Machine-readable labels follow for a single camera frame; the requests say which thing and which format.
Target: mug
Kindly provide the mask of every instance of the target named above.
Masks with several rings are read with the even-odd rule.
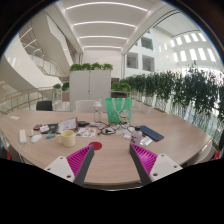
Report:
[[[62,143],[65,147],[72,147],[75,145],[75,133],[72,130],[65,130],[61,135],[57,136],[57,142]]]

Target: wooden tabletop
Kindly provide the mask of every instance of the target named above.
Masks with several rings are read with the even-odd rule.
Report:
[[[11,116],[18,116],[20,119],[13,120]],[[85,184],[116,185],[140,181],[129,153],[130,142],[123,137],[124,134],[97,135],[96,138],[76,137],[76,145],[72,148],[57,143],[56,138],[46,139],[46,135],[42,135],[42,139],[35,144],[31,143],[28,133],[36,124],[59,123],[74,116],[77,116],[79,121],[93,121],[93,114],[89,113],[17,110],[0,119],[0,128],[17,151],[20,147],[19,130],[25,129],[27,143],[22,147],[21,155],[39,168],[44,169],[58,156],[67,157],[90,142],[97,141],[102,143],[102,148],[95,150]],[[106,113],[102,114],[101,120],[108,123]],[[184,119],[154,109],[143,112],[133,107],[131,125],[146,125],[162,134],[164,139],[153,141],[144,148],[155,154],[165,153],[179,165],[197,154],[211,139],[204,131]]]

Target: door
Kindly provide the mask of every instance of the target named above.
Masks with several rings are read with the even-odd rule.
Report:
[[[101,99],[102,112],[107,112],[106,98],[111,97],[111,71],[90,71],[90,100]]]
[[[75,110],[75,101],[89,100],[89,71],[74,71],[70,73],[69,98],[70,110]]]

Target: keyboard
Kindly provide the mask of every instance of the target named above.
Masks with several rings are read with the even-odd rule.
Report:
[[[139,126],[141,128],[141,131],[144,135],[149,136],[150,138],[152,138],[154,141],[159,141],[161,139],[164,138],[164,136],[162,136],[161,134],[153,131],[152,129],[148,128],[145,125],[141,125]]]

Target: pink object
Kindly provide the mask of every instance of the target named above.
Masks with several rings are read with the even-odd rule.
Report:
[[[71,167],[72,172],[74,173],[75,176],[77,176],[77,174],[82,166],[82,163],[91,147],[92,147],[92,145],[88,145],[87,147],[82,148],[79,151],[66,157],[68,164]]]
[[[152,167],[155,164],[155,161],[157,159],[157,155],[153,152],[150,152],[147,149],[144,149],[138,145],[131,144],[133,149],[136,151],[136,154],[138,155],[142,166],[145,169],[145,172],[149,175],[150,171],[152,170]]]

